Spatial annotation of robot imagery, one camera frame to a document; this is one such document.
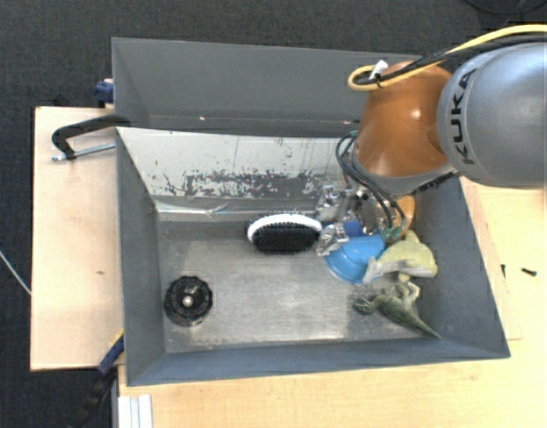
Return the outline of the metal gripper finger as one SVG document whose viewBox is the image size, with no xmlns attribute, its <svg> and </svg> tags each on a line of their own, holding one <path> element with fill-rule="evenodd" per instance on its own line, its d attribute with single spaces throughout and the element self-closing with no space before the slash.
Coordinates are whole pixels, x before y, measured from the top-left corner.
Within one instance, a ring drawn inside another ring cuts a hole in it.
<svg viewBox="0 0 547 428">
<path fill-rule="evenodd" d="M 317 219 L 336 219 L 339 215 L 343 192 L 333 185 L 323 185 L 316 204 Z"/>
<path fill-rule="evenodd" d="M 320 232 L 316 246 L 316 254 L 318 256 L 327 256 L 347 242 L 348 234 L 342 223 L 327 225 Z"/>
</svg>

